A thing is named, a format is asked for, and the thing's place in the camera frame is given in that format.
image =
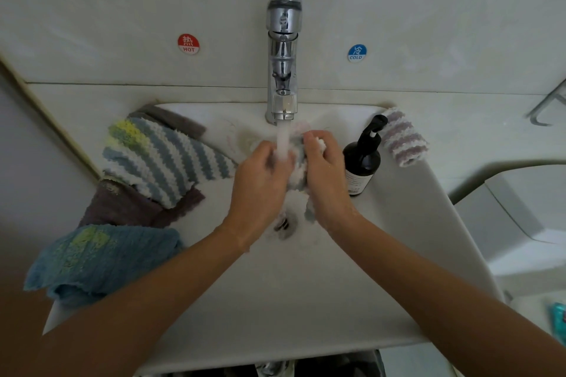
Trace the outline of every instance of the teal package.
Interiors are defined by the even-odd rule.
[[[566,305],[555,302],[550,306],[552,316],[552,331],[562,345],[566,346]]]

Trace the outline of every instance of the bottle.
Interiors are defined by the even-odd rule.
[[[378,131],[382,130],[386,124],[387,118],[385,116],[374,116],[358,141],[352,142],[344,148],[346,181],[348,182],[348,193],[351,196],[363,192],[381,164],[381,157],[378,152],[381,137],[379,137]]]

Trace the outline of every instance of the hand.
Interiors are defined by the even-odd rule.
[[[316,138],[326,143],[324,154]],[[358,212],[350,200],[344,155],[330,131],[313,130],[303,135],[307,156],[307,185],[315,207],[316,220],[332,234]]]
[[[224,223],[242,236],[246,250],[278,216],[293,172],[295,159],[291,153],[286,161],[268,164],[274,149],[271,142],[260,143],[234,177],[232,202]]]

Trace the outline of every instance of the person's right arm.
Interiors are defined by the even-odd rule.
[[[315,137],[325,141],[324,155]],[[566,375],[566,349],[554,338],[355,210],[342,150],[331,133],[305,133],[305,151],[318,222],[466,377]]]

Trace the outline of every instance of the red and white sticker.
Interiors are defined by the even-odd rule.
[[[200,49],[198,39],[188,33],[183,33],[181,36],[179,36],[179,39],[177,39],[177,44],[179,45],[179,49],[182,52],[189,55],[196,54]]]

